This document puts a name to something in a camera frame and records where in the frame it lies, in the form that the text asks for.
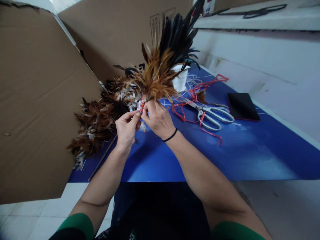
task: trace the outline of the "scissor blade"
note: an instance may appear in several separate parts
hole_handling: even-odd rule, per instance
[[[197,104],[189,100],[188,98],[184,98],[184,101],[188,103],[191,107],[194,107],[195,109],[202,109],[202,107],[199,107]]]

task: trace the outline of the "black phone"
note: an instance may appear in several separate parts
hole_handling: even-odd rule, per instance
[[[236,119],[260,121],[259,114],[248,93],[227,93],[231,115]]]

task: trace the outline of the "person's right hand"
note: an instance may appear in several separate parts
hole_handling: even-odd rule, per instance
[[[141,118],[162,140],[171,137],[176,130],[170,113],[158,101],[146,102]]]

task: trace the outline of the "cardboard box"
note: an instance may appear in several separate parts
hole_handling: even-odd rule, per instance
[[[82,0],[59,14],[100,81],[123,74],[113,67],[143,67],[141,42],[161,36],[162,15],[183,17],[192,0]]]
[[[161,35],[161,15],[185,16],[191,2],[83,0],[60,17],[105,80],[113,64],[143,64],[141,42]],[[73,112],[101,87],[52,13],[3,2],[0,13],[0,204],[59,198],[74,166]]]
[[[0,204],[58,198],[74,166],[73,112],[100,85],[52,13],[0,12]]]

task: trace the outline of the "black feather tips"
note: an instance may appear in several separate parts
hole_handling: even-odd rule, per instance
[[[196,36],[198,29],[193,29],[193,26],[200,16],[203,9],[204,0],[198,0],[186,18],[182,20],[182,16],[177,14],[172,21],[171,19],[165,19],[163,16],[162,35],[159,45],[160,58],[167,49],[171,49],[174,55],[170,61],[170,67],[173,67],[177,63],[195,63],[200,69],[199,64],[192,58],[196,57],[191,52],[199,52],[191,48],[193,38]]]
[[[138,73],[139,71],[135,68],[124,68],[124,67],[121,67],[120,65],[113,65],[115,68],[118,68],[118,69],[121,69],[124,71],[124,73],[126,74],[126,77],[130,77],[130,78],[134,78],[134,73],[133,72],[136,72]]]

